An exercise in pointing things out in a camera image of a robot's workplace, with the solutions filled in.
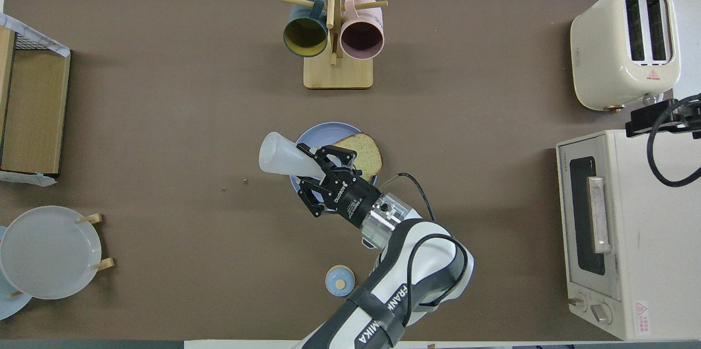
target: red warning triangle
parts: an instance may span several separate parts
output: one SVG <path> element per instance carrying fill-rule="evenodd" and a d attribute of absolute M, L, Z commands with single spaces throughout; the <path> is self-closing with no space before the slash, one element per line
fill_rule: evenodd
<path fill-rule="evenodd" d="M 635 303 L 635 312 L 638 314 L 638 316 L 641 316 L 645 311 L 647 311 L 648 307 L 644 306 L 640 302 Z"/>

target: mug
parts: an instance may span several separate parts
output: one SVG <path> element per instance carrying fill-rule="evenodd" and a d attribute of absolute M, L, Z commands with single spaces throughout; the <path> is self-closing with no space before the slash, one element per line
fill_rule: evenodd
<path fill-rule="evenodd" d="M 326 48 L 326 0 L 313 1 L 313 7 L 293 4 L 288 24 L 283 30 L 283 41 L 293 54 L 314 57 Z"/>
<path fill-rule="evenodd" d="M 382 9 L 355 9 L 356 4 L 375 0 L 345 0 L 346 12 L 341 26 L 341 49 L 354 59 L 372 59 L 385 46 Z"/>

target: warning label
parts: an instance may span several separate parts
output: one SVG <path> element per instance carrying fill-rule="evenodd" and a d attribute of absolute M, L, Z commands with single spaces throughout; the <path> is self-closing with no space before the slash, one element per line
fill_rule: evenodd
<path fill-rule="evenodd" d="M 648 74 L 648 79 L 652 79 L 653 81 L 658 81 L 659 80 L 659 75 L 655 72 L 655 70 L 650 71 Z"/>
<path fill-rule="evenodd" d="M 636 314 L 635 329 L 637 335 L 650 335 L 650 310 L 647 301 L 636 301 L 633 304 Z"/>

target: bread slice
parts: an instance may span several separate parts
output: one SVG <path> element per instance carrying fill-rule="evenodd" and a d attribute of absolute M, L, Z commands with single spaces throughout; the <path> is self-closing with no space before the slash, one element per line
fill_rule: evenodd
<path fill-rule="evenodd" d="M 373 176 L 380 173 L 382 169 L 382 156 L 377 142 L 365 133 L 358 133 L 348 136 L 334 144 L 345 149 L 355 150 L 358 155 L 355 158 L 355 168 L 363 171 L 361 177 L 365 181 L 370 181 Z"/>

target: oven window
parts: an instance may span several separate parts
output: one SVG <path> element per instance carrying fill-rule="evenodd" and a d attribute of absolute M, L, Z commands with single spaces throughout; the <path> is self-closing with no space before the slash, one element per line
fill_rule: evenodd
<path fill-rule="evenodd" d="M 593 157 L 582 157 L 570 161 L 577 261 L 581 269 L 603 275 L 606 272 L 604 255 L 594 253 L 594 246 L 591 244 L 591 217 L 589 217 L 591 211 L 587 190 L 589 176 L 596 176 L 596 162 Z"/>

